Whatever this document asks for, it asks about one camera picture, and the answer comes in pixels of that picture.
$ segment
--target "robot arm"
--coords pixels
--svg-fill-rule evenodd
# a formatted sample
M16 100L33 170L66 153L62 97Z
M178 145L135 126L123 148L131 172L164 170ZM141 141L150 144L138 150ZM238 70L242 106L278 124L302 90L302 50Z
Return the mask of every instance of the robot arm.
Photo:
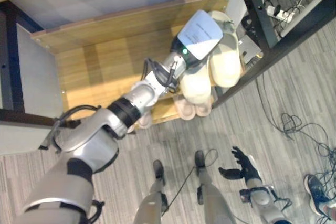
M260 174L238 147L233 147L232 153L237 158L237 163L241 165L239 169L219 168L219 173L227 179L245 179L248 189L240 191L241 199L244 203L251 203L254 211L262 217L268 224L291 224L274 204L272 195L277 198L273 188L263 185Z
M62 148L58 163L35 187L16 224L92 223L92 174L103 171L119 153L115 138L123 138L159 97L176 88L178 78L197 66L222 38L222 30L199 10L172 43L163 63L150 61L152 71L132 90L75 128Z

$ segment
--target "blue sneaker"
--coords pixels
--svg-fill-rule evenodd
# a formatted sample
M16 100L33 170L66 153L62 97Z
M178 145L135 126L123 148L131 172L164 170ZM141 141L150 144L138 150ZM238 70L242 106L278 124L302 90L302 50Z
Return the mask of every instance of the blue sneaker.
M310 208L317 215L327 216L320 210L319 205L321 203L329 202L331 199L327 197L321 181L319 181L315 175L308 174L305 177L304 184L307 193L309 193L311 197Z

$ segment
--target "wooden board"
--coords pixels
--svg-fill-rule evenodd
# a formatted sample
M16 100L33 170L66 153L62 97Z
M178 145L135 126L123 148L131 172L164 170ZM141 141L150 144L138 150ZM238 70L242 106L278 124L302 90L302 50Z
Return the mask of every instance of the wooden board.
M171 42L199 9L223 10L227 0L178 0L98 17L32 34L54 53L64 110L108 106L140 80L144 58L162 62ZM80 111L73 119L89 116ZM168 94L153 109L154 123L178 118Z
M51 53L184 25L198 10L222 10L228 0L176 0L104 15L31 35Z
M55 55L64 108L108 106L140 80L143 59L163 61L182 26L107 41ZM82 111L74 118L87 116Z

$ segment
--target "electrical outlet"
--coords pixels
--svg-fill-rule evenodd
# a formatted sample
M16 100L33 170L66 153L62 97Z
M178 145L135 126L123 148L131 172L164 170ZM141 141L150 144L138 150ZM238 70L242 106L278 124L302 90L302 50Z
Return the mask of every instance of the electrical outlet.
M287 23L290 23L292 21L292 18L293 18L293 15L295 14L294 12L291 12L291 13L288 13L288 12L284 12L283 10L280 10L280 12L274 16L273 13L274 13L274 10L275 10L275 7L274 6L267 6L267 14L268 16L271 16L273 18L276 18L280 21L284 21L284 22L287 22Z

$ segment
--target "floor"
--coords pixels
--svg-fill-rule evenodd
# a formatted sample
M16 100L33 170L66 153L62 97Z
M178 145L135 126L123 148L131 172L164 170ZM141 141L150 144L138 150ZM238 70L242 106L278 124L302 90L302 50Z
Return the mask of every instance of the floor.
M265 83L276 121L280 114L296 114L304 123L324 126L336 146L336 19L265 73ZM307 132L320 141L323 133L311 127ZM152 162L159 158L165 167L165 193L171 200L193 167L196 150L215 148L218 160L208 168L232 212L247 223L261 223L250 205L242 204L239 190L244 182L222 178L218 167L238 167L230 149L237 145L253 155L265 184L274 185L281 197L293 205L284 211L296 224L315 223L303 187L307 173L324 169L326 160L316 154L315 145L296 135L290 141L267 121L255 82L244 88L206 118L175 120L137 130L119 141L120 155L105 172L94 176L94 197L106 202L98 223L132 223L142 198L154 181ZM56 162L52 151L0 157L0 223L11 223L33 186ZM197 204L199 186L192 174L162 223L204 223L203 207Z

